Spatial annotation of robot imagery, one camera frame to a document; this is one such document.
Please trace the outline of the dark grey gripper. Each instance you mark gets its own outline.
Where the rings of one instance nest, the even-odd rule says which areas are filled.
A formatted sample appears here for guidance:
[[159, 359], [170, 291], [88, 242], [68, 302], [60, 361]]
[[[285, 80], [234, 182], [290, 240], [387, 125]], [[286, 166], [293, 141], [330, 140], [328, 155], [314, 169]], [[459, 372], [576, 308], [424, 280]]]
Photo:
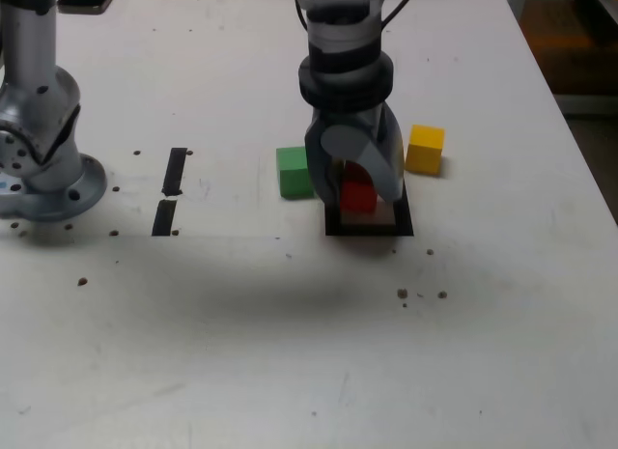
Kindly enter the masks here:
[[337, 206], [340, 199], [340, 167], [335, 158], [361, 166], [383, 201], [402, 198], [403, 140], [388, 105], [353, 113], [314, 108], [305, 133], [305, 152], [315, 192], [329, 207]]

